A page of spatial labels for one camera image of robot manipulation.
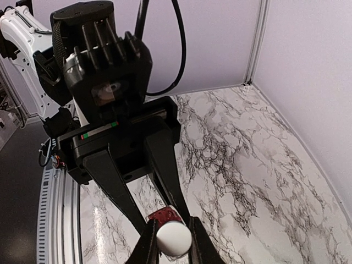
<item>red object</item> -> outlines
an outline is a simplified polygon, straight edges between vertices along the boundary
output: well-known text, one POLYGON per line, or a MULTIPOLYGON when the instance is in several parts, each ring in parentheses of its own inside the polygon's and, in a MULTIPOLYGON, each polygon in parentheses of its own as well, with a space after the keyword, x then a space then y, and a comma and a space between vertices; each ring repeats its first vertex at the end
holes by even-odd
POLYGON ((157 219, 159 222, 159 228, 170 221, 182 222, 181 216, 177 211, 173 210, 170 206, 161 208, 160 210, 148 215, 148 219, 157 219))

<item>cable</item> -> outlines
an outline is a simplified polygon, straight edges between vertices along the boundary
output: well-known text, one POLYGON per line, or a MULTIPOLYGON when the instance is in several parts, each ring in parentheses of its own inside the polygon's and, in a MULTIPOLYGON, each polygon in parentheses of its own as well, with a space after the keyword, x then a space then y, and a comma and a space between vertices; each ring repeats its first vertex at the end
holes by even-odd
POLYGON ((171 0, 172 5, 174 6, 176 17, 177 17, 177 22, 180 30, 180 36, 181 36, 181 46, 182 46, 182 54, 181 54, 181 65, 180 69, 178 71, 176 79, 173 81, 173 83, 166 88, 165 90, 159 91, 159 92, 147 92, 146 94, 148 96, 159 96, 166 94, 167 92, 170 92, 172 89, 174 89, 178 83, 180 82, 183 72, 185 70, 186 66, 186 54, 187 54, 187 48, 186 48, 186 34, 185 34, 185 29, 182 21, 182 15, 181 15, 181 10, 180 6, 178 5, 177 0, 171 0))
POLYGON ((149 0, 142 0, 139 4, 139 11, 137 16, 136 28, 134 30, 134 35, 137 37, 137 39, 140 39, 140 40, 142 40, 142 37, 143 37, 148 5, 149 5, 149 0))
MULTIPOLYGON (((15 8, 12 7, 11 5, 9 5, 9 6, 7 6, 7 7, 5 8, 5 12, 6 12, 6 9, 8 9, 8 8, 10 8, 10 9, 15 9, 15 8)), ((31 25, 31 23, 29 23, 28 20, 27 20, 24 16, 22 16, 20 12, 17 11, 17 9, 15 9, 15 14, 18 15, 19 18, 22 19, 22 21, 23 21, 29 28, 34 28, 34 26, 31 25)), ((34 28, 34 32, 36 32, 36 33, 38 33, 38 34, 43 34, 43 35, 51 35, 51 34, 53 34, 51 31, 42 31, 42 30, 39 30, 39 29, 36 29, 36 28, 34 28)))
POLYGON ((49 164, 49 161, 50 161, 51 155, 52 155, 52 149, 53 148, 52 148, 52 144, 51 144, 51 139, 48 139, 44 144, 42 144, 42 146, 39 150, 39 156, 38 156, 38 164, 40 167, 44 168, 45 166, 47 166, 49 164), (44 164, 41 163, 41 156, 42 156, 43 152, 48 152, 48 156, 45 156, 46 161, 44 164))
POLYGON ((7 7, 5 7, 4 12, 6 12, 6 10, 7 10, 8 8, 15 9, 15 8, 12 7, 11 5, 8 5, 7 7))

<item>marble surface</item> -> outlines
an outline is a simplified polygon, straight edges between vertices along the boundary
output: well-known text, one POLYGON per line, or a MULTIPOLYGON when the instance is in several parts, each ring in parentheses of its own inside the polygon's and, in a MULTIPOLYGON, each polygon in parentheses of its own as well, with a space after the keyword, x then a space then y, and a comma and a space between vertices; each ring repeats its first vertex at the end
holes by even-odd
MULTIPOLYGON (((183 125, 181 188, 226 263, 352 263, 352 230, 337 199, 254 87, 173 98, 183 125)), ((129 188, 144 215, 163 207, 147 178, 129 188)), ((124 263, 139 238, 94 183, 81 189, 81 237, 86 264, 124 263)))

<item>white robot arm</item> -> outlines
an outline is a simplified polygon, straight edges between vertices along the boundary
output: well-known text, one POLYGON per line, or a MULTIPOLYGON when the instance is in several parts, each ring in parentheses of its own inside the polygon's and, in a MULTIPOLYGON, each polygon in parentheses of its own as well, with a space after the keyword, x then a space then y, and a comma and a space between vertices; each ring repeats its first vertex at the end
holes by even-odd
POLYGON ((0 10, 0 54, 25 80, 46 133, 56 138, 77 126, 70 111, 72 101, 53 55, 52 33, 25 6, 0 10))
POLYGON ((8 8, 0 17, 0 30, 4 39, 18 48, 15 51, 16 59, 8 59, 25 80, 39 117, 42 120, 52 118, 57 114, 60 105, 48 96, 40 84, 33 57, 37 51, 45 52, 52 48, 52 36, 43 34, 50 31, 31 15, 25 5, 8 8))

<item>white ball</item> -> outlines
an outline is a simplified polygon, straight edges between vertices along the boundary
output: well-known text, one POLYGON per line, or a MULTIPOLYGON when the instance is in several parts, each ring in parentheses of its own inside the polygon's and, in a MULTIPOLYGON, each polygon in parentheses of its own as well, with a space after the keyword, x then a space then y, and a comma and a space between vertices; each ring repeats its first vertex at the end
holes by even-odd
POLYGON ((170 257, 185 255, 192 245, 191 231, 177 221, 170 221, 160 227, 156 237, 159 249, 170 257))

